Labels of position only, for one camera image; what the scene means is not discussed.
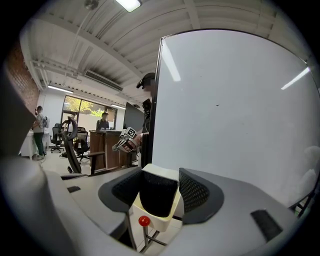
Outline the white table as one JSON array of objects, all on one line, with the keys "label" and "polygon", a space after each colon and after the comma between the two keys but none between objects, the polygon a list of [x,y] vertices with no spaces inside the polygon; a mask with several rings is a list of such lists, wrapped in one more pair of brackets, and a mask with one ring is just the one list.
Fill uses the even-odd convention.
[{"label": "white table", "polygon": [[[47,153],[47,150],[50,146],[50,134],[45,129],[44,135],[42,138],[42,143],[43,143],[43,150],[44,153]],[[20,155],[25,158],[29,158],[30,160],[33,160],[36,155],[38,154],[38,147],[36,145],[35,139],[34,139],[34,132],[30,130],[27,133],[27,136],[25,137],[23,144],[20,149]]]}]

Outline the dark display panel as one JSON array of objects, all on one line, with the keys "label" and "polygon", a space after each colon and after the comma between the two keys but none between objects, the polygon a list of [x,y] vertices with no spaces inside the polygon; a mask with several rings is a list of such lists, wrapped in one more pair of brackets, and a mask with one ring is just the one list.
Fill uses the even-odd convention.
[{"label": "dark display panel", "polygon": [[137,133],[140,133],[143,130],[144,124],[145,114],[138,108],[127,102],[125,106],[123,129],[132,128]]}]

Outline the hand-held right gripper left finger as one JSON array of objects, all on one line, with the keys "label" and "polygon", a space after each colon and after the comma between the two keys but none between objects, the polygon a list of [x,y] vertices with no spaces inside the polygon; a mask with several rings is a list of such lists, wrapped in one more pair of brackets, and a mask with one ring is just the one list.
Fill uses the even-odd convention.
[{"label": "hand-held right gripper left finger", "polygon": [[77,253],[136,253],[130,208],[139,192],[139,168],[63,180],[46,171],[57,214]]}]

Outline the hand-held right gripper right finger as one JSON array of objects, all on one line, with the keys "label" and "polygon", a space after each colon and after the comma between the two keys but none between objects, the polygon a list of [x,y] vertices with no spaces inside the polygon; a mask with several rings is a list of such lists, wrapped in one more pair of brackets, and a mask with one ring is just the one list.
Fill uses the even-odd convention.
[{"label": "hand-held right gripper right finger", "polygon": [[245,256],[262,252],[297,223],[294,213],[258,187],[180,168],[184,214],[160,256]]}]

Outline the wooden desk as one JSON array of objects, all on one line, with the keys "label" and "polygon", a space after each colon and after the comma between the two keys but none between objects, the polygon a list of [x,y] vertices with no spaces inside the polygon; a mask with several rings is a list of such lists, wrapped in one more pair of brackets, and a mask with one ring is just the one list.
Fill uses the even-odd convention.
[{"label": "wooden desk", "polygon": [[113,151],[112,146],[120,140],[120,131],[114,130],[91,130],[90,153],[105,152],[105,155],[97,157],[96,173],[106,171],[111,172],[123,167],[136,167],[137,151],[126,153],[123,151]]}]

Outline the ceiling panel lamp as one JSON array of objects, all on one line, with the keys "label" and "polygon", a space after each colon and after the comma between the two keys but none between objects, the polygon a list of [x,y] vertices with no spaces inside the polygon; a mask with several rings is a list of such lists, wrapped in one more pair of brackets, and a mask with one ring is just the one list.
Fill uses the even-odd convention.
[{"label": "ceiling panel lamp", "polygon": [[140,0],[115,0],[119,3],[127,12],[131,13],[141,6]]}]

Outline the black office chair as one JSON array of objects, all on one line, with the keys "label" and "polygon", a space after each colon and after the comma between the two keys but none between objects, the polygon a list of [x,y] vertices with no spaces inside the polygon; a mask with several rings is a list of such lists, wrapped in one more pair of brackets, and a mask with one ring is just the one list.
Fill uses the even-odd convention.
[{"label": "black office chair", "polygon": [[90,146],[88,145],[88,132],[84,127],[77,128],[77,136],[74,146],[79,163],[81,163],[83,159],[90,159],[89,156],[85,155],[85,153],[90,150]]},{"label": "black office chair", "polygon": [[[70,174],[79,174],[82,175],[82,168],[80,165],[80,162],[78,161],[74,148],[73,148],[73,140],[76,138],[77,133],[78,133],[78,126],[76,124],[76,122],[70,117],[67,117],[67,120],[65,120],[61,125],[64,124],[71,124],[72,125],[72,132],[69,134],[68,131],[63,131],[61,133],[61,138],[63,140],[63,144],[64,144],[64,150],[66,152],[67,155],[67,159],[69,161],[69,167],[68,172]],[[105,155],[104,151],[98,151],[98,152],[93,152],[93,153],[89,153],[87,156],[90,158],[91,160],[91,166],[90,166],[90,177],[91,176],[95,176],[96,175],[96,162],[97,162],[97,158],[99,156],[103,156]]]},{"label": "black office chair", "polygon": [[61,150],[64,151],[64,149],[61,147],[61,132],[62,125],[60,123],[56,123],[52,128],[52,135],[50,136],[50,142],[54,144],[54,146],[50,150],[51,153],[53,153],[54,151],[58,151],[59,153],[61,153]]}]

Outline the cream plastic bin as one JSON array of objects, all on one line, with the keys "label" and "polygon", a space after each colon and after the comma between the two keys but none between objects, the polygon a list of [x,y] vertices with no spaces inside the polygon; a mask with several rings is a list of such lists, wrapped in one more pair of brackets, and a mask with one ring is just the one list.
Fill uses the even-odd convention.
[{"label": "cream plastic bin", "polygon": [[172,208],[171,211],[169,213],[168,217],[158,217],[155,215],[152,215],[150,213],[148,213],[142,206],[142,203],[140,201],[140,194],[138,192],[132,208],[133,208],[133,214],[135,217],[139,218],[141,216],[148,216],[150,218],[150,227],[156,231],[159,231],[161,233],[165,232],[174,216],[174,213],[176,211],[176,208],[178,206],[179,200],[181,198],[181,194],[179,192],[179,172],[177,170],[170,170],[170,169],[165,169],[159,166],[156,166],[154,164],[147,164],[143,169],[142,172],[147,172],[159,177],[164,177],[170,180],[175,180],[178,182],[178,188],[176,190],[176,194],[174,197],[174,201],[172,204]]}]

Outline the ceiling air conditioner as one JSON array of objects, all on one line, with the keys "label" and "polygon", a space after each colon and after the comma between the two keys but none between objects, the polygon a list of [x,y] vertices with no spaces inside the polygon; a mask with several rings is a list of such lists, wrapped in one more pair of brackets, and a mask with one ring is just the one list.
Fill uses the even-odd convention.
[{"label": "ceiling air conditioner", "polygon": [[112,88],[118,92],[121,92],[123,90],[123,88],[119,84],[91,70],[86,70],[84,73],[84,76],[88,79],[94,80],[100,84],[103,84],[109,88]]}]

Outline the large window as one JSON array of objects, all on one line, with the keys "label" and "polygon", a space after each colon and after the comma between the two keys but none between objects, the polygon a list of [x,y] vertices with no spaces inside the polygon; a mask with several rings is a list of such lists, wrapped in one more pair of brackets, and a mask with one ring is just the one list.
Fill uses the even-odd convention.
[{"label": "large window", "polygon": [[74,114],[74,119],[79,127],[85,128],[86,131],[95,130],[97,121],[102,118],[103,112],[108,113],[109,128],[114,130],[117,119],[116,108],[66,95],[62,108],[61,122]]}]

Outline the large whiteboard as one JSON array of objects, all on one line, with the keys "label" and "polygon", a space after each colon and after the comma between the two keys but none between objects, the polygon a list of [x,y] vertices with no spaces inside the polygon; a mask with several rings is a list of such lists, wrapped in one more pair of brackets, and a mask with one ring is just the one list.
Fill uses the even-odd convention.
[{"label": "large whiteboard", "polygon": [[289,207],[320,174],[320,94],[307,65],[248,33],[164,37],[152,160],[250,183]]}]

